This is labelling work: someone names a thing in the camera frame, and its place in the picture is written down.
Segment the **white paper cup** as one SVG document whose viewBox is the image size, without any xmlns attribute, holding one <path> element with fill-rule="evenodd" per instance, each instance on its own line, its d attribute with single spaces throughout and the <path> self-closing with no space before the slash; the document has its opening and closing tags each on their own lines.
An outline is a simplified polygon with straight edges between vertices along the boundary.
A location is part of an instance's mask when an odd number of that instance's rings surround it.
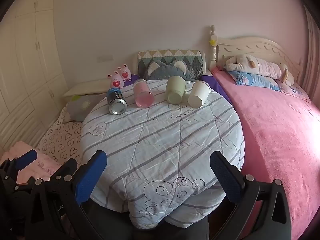
<svg viewBox="0 0 320 240">
<path fill-rule="evenodd" d="M 193 84 L 191 93 L 188 98 L 190 107 L 200 108 L 210 94 L 210 86 L 204 81 L 197 81 Z"/>
</svg>

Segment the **pale green cup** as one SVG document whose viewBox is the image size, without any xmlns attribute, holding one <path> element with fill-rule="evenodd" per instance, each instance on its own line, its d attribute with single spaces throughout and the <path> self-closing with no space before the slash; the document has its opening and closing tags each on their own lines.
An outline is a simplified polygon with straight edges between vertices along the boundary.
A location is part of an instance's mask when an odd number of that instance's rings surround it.
<svg viewBox="0 0 320 240">
<path fill-rule="evenodd" d="M 167 81 L 165 96 L 168 103 L 177 105 L 181 103 L 185 93 L 185 79 L 172 76 Z"/>
</svg>

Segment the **pink folded cloth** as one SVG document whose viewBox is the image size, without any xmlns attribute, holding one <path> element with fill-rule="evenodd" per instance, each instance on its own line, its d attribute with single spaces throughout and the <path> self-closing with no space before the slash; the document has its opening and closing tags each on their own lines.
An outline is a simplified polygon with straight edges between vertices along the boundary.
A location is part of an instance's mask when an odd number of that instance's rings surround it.
<svg viewBox="0 0 320 240">
<path fill-rule="evenodd" d="M 2 155 L 1 164 L 6 159 L 12 160 L 18 158 L 30 150 L 33 150 L 30 145 L 25 142 L 18 141 Z M 36 152 L 37 159 L 18 172 L 17 184 L 27 183 L 30 177 L 34 177 L 35 179 L 41 178 L 44 181 L 48 181 L 49 178 L 61 167 L 61 164 L 50 158 L 50 156 L 42 153 L 40 150 L 36 150 Z"/>
</svg>

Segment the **heart print bed sheet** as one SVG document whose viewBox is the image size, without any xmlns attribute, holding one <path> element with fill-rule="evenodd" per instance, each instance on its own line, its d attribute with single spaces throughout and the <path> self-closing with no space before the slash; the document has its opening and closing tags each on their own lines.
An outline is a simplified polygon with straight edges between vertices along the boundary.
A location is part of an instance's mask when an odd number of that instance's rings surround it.
<svg viewBox="0 0 320 240">
<path fill-rule="evenodd" d="M 80 149 L 82 122 L 71 121 L 67 106 L 44 133 L 36 149 L 60 164 L 73 158 L 80 167 L 83 157 L 83 150 Z"/>
</svg>

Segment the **pink fleece blanket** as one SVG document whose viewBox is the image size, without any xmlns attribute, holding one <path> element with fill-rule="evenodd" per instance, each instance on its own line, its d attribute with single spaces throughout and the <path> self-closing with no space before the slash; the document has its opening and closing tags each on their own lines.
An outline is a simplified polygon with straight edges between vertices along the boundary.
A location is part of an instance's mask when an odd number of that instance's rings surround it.
<svg viewBox="0 0 320 240">
<path fill-rule="evenodd" d="M 259 181 L 280 179 L 289 204 L 291 238 L 299 239 L 319 209 L 319 109 L 268 88 L 239 86 L 224 71 L 213 76 L 242 125 L 242 171 Z"/>
</svg>

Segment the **grey sun print pillow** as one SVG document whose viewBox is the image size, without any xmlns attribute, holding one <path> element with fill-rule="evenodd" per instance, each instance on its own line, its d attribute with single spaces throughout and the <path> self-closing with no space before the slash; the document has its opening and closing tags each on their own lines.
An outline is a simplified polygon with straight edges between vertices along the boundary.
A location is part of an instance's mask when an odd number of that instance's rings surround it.
<svg viewBox="0 0 320 240">
<path fill-rule="evenodd" d="M 63 123 L 83 122 L 90 111 L 105 98 L 104 94 L 75 95 L 66 106 Z"/>
</svg>

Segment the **striped light blue quilt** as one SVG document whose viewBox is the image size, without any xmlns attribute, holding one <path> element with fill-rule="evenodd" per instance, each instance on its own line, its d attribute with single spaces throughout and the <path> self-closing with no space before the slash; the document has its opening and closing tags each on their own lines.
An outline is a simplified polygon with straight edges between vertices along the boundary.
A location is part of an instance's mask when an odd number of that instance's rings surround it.
<svg viewBox="0 0 320 240">
<path fill-rule="evenodd" d="M 101 100 L 86 116 L 81 133 L 83 161 L 102 150 L 107 167 L 91 199 L 102 207 L 128 212 L 132 224 L 151 229 L 164 220 L 187 228 L 213 212 L 225 192 L 210 168 L 221 152 L 242 168 L 245 141 L 235 109 L 211 90 L 200 108 L 166 101 L 164 80 L 148 82 L 155 100 L 135 104 L 133 88 L 122 89 L 127 109 L 121 115 Z"/>
</svg>

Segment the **blue metal can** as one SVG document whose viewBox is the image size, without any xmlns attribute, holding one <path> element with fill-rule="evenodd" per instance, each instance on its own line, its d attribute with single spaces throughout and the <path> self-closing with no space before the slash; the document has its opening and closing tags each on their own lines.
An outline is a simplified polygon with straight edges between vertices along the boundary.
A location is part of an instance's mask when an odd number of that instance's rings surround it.
<svg viewBox="0 0 320 240">
<path fill-rule="evenodd" d="M 121 115 L 126 111 L 127 103 L 119 88 L 110 88 L 106 93 L 108 110 L 113 115 Z"/>
</svg>

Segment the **cream wardrobe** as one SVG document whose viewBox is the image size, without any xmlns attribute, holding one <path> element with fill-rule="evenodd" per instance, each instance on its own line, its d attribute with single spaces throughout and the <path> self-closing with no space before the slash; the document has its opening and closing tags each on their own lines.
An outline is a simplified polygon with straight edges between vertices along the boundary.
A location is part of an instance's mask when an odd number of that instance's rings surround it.
<svg viewBox="0 0 320 240">
<path fill-rule="evenodd" d="M 1 151 L 35 147 L 57 119 L 67 84 L 54 31 L 54 0 L 15 0 L 1 20 Z"/>
</svg>

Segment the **cream pillow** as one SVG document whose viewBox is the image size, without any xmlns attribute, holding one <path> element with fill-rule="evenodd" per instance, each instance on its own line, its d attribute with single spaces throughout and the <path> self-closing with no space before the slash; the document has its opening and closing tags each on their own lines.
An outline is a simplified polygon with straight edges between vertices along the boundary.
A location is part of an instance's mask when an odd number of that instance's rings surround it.
<svg viewBox="0 0 320 240">
<path fill-rule="evenodd" d="M 110 79 L 87 81 L 78 83 L 70 90 L 65 92 L 64 98 L 70 98 L 75 95 L 101 94 L 110 88 Z"/>
</svg>

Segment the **purple sheet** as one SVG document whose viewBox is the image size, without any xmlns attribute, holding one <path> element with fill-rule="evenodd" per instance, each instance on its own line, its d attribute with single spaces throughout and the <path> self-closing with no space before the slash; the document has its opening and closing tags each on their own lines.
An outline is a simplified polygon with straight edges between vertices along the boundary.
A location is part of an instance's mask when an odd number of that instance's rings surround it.
<svg viewBox="0 0 320 240">
<path fill-rule="evenodd" d="M 124 87 L 134 84 L 136 80 L 139 79 L 138 75 L 132 74 L 131 81 L 125 81 Z M 211 89 L 219 93 L 221 96 L 223 96 L 230 104 L 232 104 L 231 100 L 223 90 L 223 88 L 220 86 L 218 81 L 213 77 L 212 75 L 202 75 L 200 76 L 200 80 L 208 83 L 210 85 Z"/>
</svg>

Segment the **blue cartoon pillow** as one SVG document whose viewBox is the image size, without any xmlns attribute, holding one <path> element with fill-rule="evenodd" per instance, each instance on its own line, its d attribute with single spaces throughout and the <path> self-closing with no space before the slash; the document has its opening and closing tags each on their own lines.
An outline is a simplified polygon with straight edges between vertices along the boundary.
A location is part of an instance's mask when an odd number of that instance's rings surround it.
<svg viewBox="0 0 320 240">
<path fill-rule="evenodd" d="M 281 91 L 281 88 L 278 86 L 276 81 L 270 77 L 239 71 L 229 71 L 228 74 L 233 78 L 237 85 L 261 87 Z"/>
</svg>

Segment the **pink glass jar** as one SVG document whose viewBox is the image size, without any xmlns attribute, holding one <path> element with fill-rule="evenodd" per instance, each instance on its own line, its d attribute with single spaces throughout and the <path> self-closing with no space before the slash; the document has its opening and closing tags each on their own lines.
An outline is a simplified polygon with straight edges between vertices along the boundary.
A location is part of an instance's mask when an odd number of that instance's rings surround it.
<svg viewBox="0 0 320 240">
<path fill-rule="evenodd" d="M 148 108 L 154 102 L 153 93 L 144 79 L 138 79 L 133 84 L 133 93 L 135 96 L 135 103 L 140 108 Z"/>
</svg>

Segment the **white pink plush dog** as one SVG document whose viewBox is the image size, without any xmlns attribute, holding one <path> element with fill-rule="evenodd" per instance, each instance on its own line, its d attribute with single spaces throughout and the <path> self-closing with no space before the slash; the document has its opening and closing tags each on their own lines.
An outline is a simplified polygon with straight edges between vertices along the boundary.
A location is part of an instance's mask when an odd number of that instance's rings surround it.
<svg viewBox="0 0 320 240">
<path fill-rule="evenodd" d="M 295 78 L 286 64 L 269 62 L 248 54 L 231 57 L 226 61 L 225 69 L 270 77 L 288 86 L 295 83 Z"/>
</svg>

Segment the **diamond patterned quilted cushion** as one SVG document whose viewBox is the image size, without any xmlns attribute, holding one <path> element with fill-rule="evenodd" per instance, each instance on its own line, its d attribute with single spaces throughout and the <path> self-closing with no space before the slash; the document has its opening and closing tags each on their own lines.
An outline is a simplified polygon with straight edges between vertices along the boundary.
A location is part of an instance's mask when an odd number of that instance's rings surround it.
<svg viewBox="0 0 320 240">
<path fill-rule="evenodd" d="M 205 53 L 193 49 L 164 49 L 139 51 L 135 57 L 134 66 L 136 74 L 142 77 L 149 64 L 153 61 L 161 61 L 170 64 L 176 60 L 183 61 L 192 79 L 199 79 L 206 73 Z"/>
</svg>

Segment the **grey plush animal pillow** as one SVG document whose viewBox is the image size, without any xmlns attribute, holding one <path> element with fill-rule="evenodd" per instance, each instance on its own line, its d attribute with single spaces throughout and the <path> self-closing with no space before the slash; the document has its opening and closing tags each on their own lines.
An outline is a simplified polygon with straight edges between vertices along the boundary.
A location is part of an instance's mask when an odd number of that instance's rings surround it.
<svg viewBox="0 0 320 240">
<path fill-rule="evenodd" d="M 196 79 L 191 77 L 185 62 L 176 60 L 170 64 L 162 61 L 153 61 L 149 64 L 144 73 L 144 80 L 168 80 L 173 76 L 182 77 L 185 81 L 193 81 Z"/>
</svg>

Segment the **cream wooden headboard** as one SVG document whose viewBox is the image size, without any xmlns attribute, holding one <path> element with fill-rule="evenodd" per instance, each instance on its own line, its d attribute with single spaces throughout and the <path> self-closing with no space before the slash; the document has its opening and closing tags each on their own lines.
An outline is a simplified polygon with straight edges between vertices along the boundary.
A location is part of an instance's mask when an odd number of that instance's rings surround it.
<svg viewBox="0 0 320 240">
<path fill-rule="evenodd" d="M 293 61 L 286 51 L 276 42 L 255 36 L 242 36 L 236 38 L 221 38 L 217 36 L 214 25 L 210 26 L 210 66 L 213 71 L 222 68 L 226 61 L 239 54 L 249 54 L 274 63 L 284 63 L 295 78 L 296 83 L 301 84 L 303 67 Z"/>
</svg>

